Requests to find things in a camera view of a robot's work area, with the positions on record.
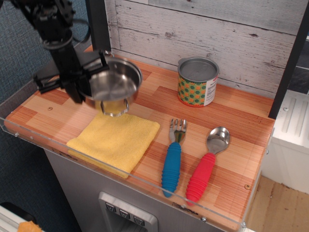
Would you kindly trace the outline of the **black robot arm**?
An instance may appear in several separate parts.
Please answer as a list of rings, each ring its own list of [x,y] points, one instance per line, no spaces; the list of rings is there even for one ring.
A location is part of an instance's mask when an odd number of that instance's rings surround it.
[[[13,0],[26,20],[38,32],[52,61],[33,76],[40,93],[64,89],[75,103],[94,98],[95,75],[109,69],[103,51],[78,52],[71,27],[75,11],[70,0]]]

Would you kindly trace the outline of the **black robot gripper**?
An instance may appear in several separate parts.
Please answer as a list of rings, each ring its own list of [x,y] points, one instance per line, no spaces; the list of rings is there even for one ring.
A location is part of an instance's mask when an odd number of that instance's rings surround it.
[[[34,75],[34,82],[41,93],[64,88],[75,103],[83,102],[81,95],[92,97],[89,80],[109,69],[102,50],[82,52],[70,44],[51,50],[51,55],[52,61]]]

